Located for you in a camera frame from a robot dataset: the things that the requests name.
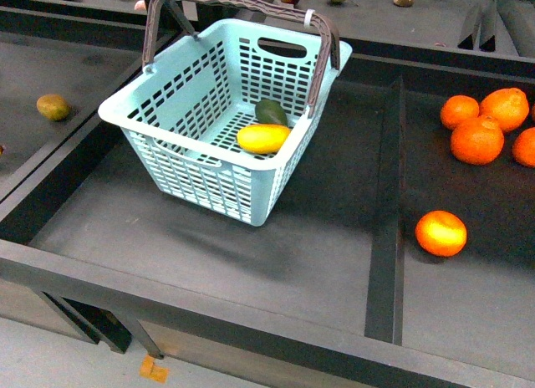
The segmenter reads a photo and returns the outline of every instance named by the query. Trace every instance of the light blue plastic basket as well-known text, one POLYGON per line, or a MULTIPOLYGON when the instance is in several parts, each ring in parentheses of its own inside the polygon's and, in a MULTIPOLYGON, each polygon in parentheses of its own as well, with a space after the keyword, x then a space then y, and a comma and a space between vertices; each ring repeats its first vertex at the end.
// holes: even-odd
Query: light blue plastic basket
MULTIPOLYGON (((218 21, 156 55, 142 75, 102 103, 99 115, 122 128, 162 191, 260 226, 315 132, 339 74, 329 59, 309 116, 319 46, 315 35, 218 21), (272 54, 259 46, 261 38, 301 45, 306 54, 272 54), (242 127, 257 123, 254 106, 264 98, 281 103, 292 128, 276 155, 252 155, 236 143, 242 127)), ((339 52, 342 69, 351 47, 340 43, 339 52)))

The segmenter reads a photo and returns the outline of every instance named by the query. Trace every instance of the white handle clip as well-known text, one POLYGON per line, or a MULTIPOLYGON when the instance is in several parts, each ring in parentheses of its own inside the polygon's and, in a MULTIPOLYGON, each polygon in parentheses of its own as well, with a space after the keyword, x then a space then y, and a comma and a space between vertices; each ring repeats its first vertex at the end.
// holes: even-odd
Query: white handle clip
POLYGON ((304 15, 304 27, 310 28, 310 22, 312 21, 312 15, 315 12, 314 9, 308 9, 304 15))

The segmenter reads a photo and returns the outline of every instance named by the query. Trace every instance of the basket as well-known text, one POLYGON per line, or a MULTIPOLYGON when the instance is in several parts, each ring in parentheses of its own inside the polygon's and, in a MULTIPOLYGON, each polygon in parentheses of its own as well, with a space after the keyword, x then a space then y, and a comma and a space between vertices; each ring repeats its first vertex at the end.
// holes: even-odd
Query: basket
POLYGON ((196 34, 176 12, 190 35, 154 56, 163 1, 150 0, 143 73, 103 102, 99 115, 121 127, 163 192, 261 226, 312 138, 351 47, 313 11, 260 0, 187 0, 312 24, 320 35, 238 19, 196 34), (298 58, 283 57, 261 46, 266 39, 303 49, 298 58), (292 129, 276 155, 249 154, 236 143, 236 133, 256 123, 254 106, 263 98, 282 105, 292 129))

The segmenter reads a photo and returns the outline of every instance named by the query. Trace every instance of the gray floor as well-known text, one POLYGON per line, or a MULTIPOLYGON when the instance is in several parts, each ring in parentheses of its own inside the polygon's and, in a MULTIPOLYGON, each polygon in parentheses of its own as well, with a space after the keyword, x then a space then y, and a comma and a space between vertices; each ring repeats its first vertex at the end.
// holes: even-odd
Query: gray floor
POLYGON ((244 380, 165 358, 169 369, 161 384, 140 377, 146 351, 134 342, 126 354, 0 318, 2 388, 262 388, 244 380))

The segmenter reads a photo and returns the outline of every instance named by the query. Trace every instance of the avocado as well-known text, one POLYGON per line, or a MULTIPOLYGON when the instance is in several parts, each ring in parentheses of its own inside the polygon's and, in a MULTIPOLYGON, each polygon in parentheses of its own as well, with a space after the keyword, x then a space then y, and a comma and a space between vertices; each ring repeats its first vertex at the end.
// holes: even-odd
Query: avocado
POLYGON ((258 123, 263 125, 284 125, 288 126, 288 117, 283 107, 274 100, 263 99, 258 101, 254 107, 254 115, 258 123))

